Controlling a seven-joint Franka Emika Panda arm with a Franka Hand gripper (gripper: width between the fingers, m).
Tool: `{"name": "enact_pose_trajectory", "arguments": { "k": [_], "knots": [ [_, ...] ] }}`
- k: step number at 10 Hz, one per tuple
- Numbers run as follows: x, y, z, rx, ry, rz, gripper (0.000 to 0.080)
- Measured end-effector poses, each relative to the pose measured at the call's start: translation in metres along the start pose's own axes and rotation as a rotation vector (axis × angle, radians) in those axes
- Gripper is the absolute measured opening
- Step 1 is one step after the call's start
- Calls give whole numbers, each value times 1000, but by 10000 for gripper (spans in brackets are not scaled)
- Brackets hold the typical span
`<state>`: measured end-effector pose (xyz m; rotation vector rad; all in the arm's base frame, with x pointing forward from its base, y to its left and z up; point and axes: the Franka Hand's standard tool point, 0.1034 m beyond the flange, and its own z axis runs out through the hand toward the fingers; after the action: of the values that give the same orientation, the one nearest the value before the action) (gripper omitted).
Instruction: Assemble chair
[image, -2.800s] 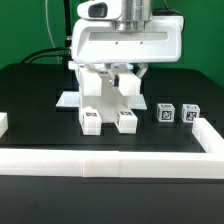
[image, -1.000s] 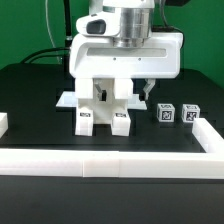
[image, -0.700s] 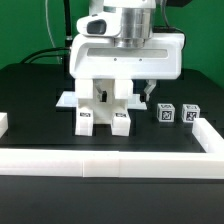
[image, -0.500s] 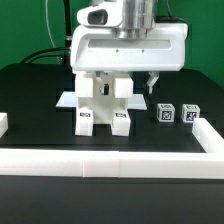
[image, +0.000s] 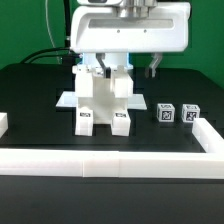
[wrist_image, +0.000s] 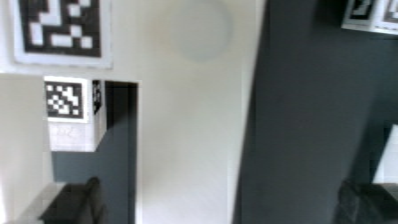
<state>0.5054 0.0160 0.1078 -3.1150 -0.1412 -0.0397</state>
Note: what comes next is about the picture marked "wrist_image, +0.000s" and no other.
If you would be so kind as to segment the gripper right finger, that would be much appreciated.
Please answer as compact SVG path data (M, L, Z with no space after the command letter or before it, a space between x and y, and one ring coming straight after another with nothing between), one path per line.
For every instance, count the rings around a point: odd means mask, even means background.
M335 224L398 224L398 184L342 182Z

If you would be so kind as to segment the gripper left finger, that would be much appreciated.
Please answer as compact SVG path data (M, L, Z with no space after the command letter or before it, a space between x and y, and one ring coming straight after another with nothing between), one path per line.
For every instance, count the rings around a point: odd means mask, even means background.
M10 224L44 224L44 221L40 220L40 215L44 214L44 211L49 207L49 204L55 200L64 186L64 182L53 182L46 185L37 196L32 199L32 202L26 206L26 209L23 210L21 215L10 221Z

